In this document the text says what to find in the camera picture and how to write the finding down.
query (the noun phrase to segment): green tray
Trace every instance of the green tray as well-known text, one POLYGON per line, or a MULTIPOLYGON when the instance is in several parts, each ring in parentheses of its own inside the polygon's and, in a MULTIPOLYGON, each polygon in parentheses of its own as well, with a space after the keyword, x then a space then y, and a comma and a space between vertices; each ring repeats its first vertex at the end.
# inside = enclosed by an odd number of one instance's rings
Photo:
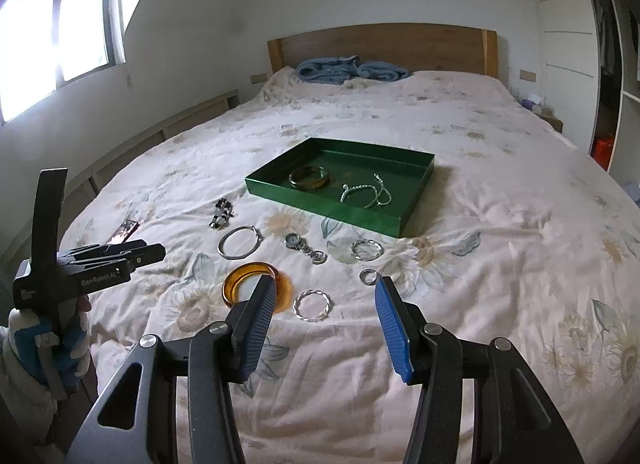
POLYGON ((399 238, 433 172, 433 160, 434 155, 425 152, 312 137, 258 168, 245 182, 253 195, 399 238), (329 182, 318 189, 293 188, 289 173, 302 166, 322 166, 329 171, 329 182), (384 180, 391 204, 364 209, 373 198, 370 189, 340 202, 343 184, 376 186, 374 173, 384 180))

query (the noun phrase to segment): wooden headboard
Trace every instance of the wooden headboard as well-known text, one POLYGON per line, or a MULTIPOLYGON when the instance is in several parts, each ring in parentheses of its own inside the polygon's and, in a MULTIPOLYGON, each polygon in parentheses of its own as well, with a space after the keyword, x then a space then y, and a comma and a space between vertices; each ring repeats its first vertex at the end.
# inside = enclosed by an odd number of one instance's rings
POLYGON ((351 56, 415 70, 451 70, 498 77, 494 30, 439 24, 367 24, 335 27, 268 42, 273 72, 305 59, 351 56))

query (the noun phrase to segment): wall outlet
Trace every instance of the wall outlet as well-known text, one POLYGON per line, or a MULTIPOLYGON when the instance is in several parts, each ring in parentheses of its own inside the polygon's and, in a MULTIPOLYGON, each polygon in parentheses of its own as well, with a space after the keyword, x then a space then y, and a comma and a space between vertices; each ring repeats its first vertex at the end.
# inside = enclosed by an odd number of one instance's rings
POLYGON ((523 79, 524 81, 531 81, 532 83, 536 82, 536 73, 535 72, 529 72, 528 70, 521 70, 520 71, 520 79, 523 79))
POLYGON ((251 76, 251 85, 255 85, 257 83, 266 83, 266 82, 267 82, 267 75, 265 72, 261 74, 253 74, 251 76))

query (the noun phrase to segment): window pane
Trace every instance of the window pane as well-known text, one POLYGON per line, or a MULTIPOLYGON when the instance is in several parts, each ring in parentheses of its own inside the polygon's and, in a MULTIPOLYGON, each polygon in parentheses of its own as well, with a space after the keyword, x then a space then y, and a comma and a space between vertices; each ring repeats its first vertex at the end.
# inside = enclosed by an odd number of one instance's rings
POLYGON ((53 0, 24 0, 0 11, 0 104, 6 121, 56 89, 53 0))
POLYGON ((102 0, 62 0, 58 53, 65 81, 108 63, 102 0))

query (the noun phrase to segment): blue blanket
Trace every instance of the blue blanket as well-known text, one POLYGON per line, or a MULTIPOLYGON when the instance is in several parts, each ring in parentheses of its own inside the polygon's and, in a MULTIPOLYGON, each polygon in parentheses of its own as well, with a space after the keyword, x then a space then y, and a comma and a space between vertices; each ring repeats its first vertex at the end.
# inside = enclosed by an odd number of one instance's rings
POLYGON ((358 75, 357 56, 313 58, 303 61, 296 71, 303 81, 341 85, 358 75))
POLYGON ((409 71, 385 61, 366 61, 357 66, 358 56, 313 58, 303 61, 296 72, 302 81, 341 85, 359 76, 378 81, 398 81, 409 75, 409 71))
POLYGON ((409 71, 386 61, 366 61, 358 67, 358 76, 378 81, 398 81, 407 78, 409 71))

